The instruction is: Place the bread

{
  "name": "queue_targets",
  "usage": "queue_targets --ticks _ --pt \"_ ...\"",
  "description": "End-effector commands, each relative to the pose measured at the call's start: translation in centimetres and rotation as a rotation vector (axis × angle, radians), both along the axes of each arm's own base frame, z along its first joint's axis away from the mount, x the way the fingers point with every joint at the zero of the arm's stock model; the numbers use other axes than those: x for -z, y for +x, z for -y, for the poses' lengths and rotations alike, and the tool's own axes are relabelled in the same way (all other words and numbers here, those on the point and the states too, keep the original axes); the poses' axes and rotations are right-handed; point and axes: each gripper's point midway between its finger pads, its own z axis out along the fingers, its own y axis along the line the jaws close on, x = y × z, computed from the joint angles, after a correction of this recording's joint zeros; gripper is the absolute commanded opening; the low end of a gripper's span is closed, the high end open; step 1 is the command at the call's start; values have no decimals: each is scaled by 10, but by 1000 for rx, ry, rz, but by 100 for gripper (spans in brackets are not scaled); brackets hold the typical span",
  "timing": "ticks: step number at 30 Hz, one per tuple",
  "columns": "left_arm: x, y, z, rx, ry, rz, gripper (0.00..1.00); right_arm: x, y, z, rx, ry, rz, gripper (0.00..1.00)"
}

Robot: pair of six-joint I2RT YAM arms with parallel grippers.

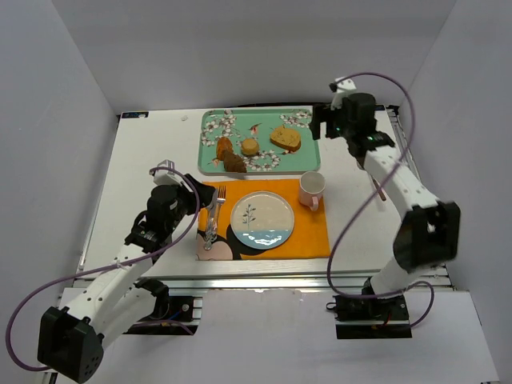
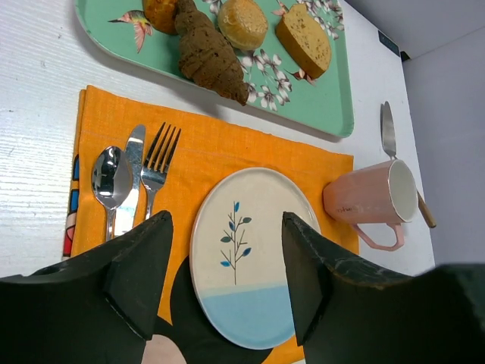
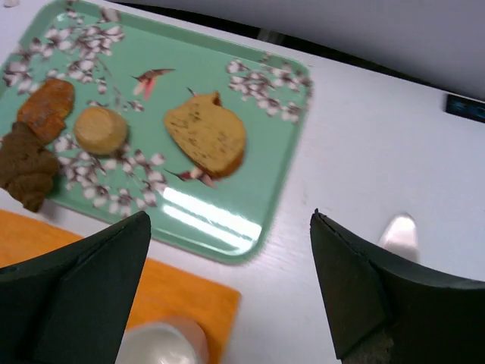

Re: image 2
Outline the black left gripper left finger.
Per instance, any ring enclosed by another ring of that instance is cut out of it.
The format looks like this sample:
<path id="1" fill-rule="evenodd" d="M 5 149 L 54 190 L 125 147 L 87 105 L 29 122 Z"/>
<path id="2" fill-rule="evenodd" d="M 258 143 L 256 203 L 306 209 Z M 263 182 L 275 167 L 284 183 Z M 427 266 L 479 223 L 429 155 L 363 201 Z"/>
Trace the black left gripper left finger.
<path id="1" fill-rule="evenodd" d="M 172 216 L 162 211 L 78 256 L 2 278 L 1 361 L 141 362 L 173 233 Z"/>

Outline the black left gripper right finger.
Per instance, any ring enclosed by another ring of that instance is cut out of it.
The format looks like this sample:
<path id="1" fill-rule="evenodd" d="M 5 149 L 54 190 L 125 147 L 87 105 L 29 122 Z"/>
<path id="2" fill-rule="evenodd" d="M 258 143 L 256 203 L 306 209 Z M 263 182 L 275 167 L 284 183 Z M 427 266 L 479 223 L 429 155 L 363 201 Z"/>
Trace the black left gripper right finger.
<path id="1" fill-rule="evenodd" d="M 308 363 L 482 363 L 484 266 L 412 277 L 364 259 L 283 214 L 297 344 Z"/>

